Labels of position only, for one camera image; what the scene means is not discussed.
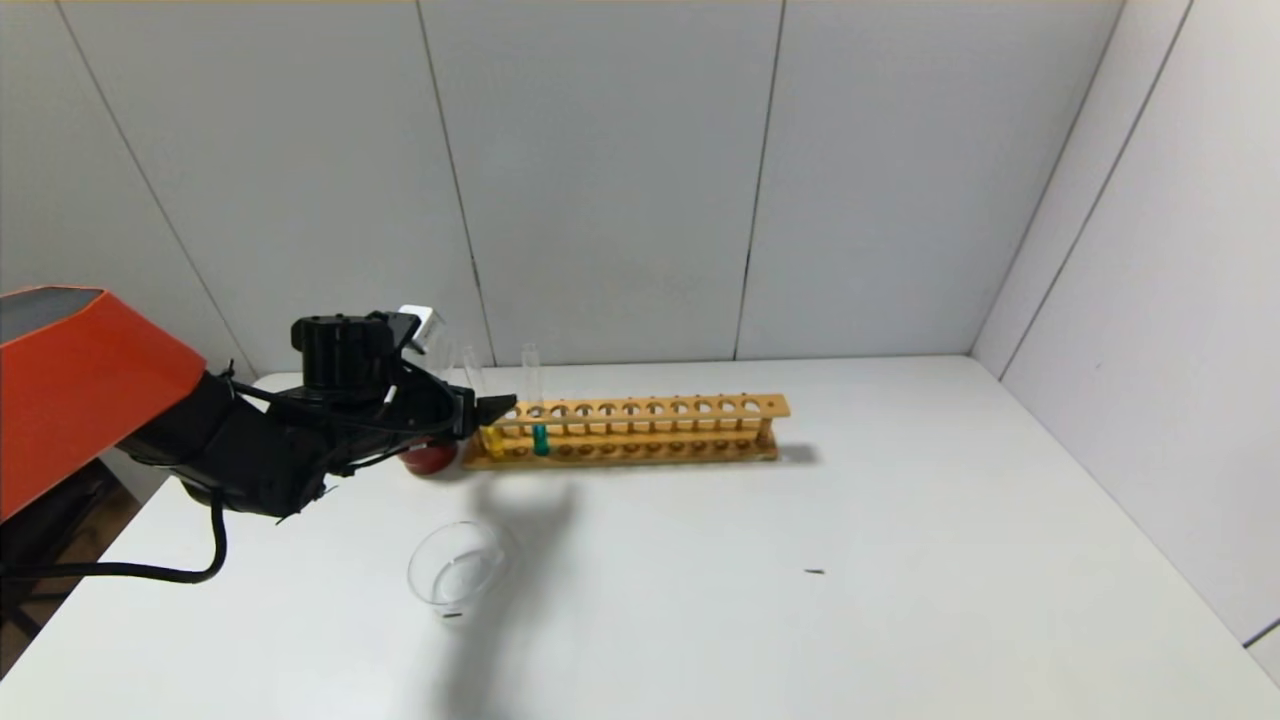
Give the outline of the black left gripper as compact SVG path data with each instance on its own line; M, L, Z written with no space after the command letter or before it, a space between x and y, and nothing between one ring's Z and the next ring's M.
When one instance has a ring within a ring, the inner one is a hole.
M452 386L407 360L399 361L396 382L396 419L421 437L453 441L475 427L492 427L518 406L516 395L477 396Z

